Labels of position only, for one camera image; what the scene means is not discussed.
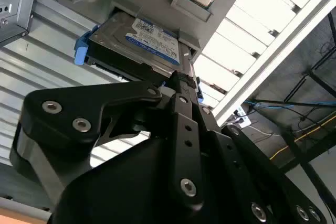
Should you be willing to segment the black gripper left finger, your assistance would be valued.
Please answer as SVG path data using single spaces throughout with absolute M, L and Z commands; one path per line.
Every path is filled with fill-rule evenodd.
M 15 168 L 36 176 L 57 206 L 75 179 L 146 140 L 199 141 L 186 76 L 173 73 L 165 92 L 126 82 L 29 93 L 10 155 Z

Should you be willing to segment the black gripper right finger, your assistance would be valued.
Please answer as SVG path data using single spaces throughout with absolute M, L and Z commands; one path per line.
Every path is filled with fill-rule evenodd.
M 327 223 L 322 211 L 236 126 L 218 127 L 183 78 L 209 151 L 211 188 L 222 223 Z

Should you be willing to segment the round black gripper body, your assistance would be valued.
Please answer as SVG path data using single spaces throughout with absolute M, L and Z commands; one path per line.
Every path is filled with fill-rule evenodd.
M 249 201 L 197 137 L 152 138 L 81 175 L 50 223 L 249 223 Z

